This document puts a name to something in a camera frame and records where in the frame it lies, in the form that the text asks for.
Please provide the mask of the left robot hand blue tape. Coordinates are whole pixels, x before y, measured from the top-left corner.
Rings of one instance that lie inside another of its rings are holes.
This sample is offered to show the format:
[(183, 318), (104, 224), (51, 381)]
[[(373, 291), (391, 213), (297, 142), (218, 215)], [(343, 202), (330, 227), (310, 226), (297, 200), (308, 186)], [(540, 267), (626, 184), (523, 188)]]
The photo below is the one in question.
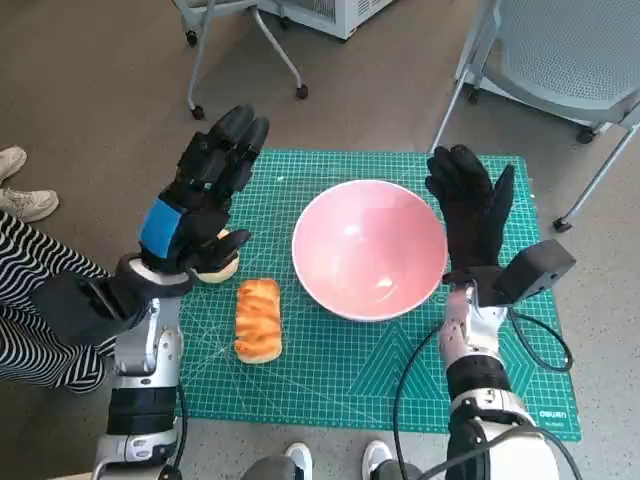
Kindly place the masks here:
[(238, 105), (207, 132), (197, 132), (182, 153), (174, 179), (156, 197), (139, 235), (142, 261), (177, 274), (216, 271), (229, 263), (250, 234), (218, 234), (230, 219), (231, 199), (252, 176), (269, 121)]

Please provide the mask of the right robot hand black glove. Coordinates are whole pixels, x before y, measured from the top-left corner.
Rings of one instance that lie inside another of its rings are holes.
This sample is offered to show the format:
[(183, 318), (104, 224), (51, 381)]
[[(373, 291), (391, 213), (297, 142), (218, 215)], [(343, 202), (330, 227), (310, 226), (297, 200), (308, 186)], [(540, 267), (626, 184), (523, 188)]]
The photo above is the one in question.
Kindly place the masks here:
[(466, 146), (438, 146), (427, 161), (428, 191), (444, 217), (451, 267), (496, 267), (514, 198), (514, 166), (492, 181)]

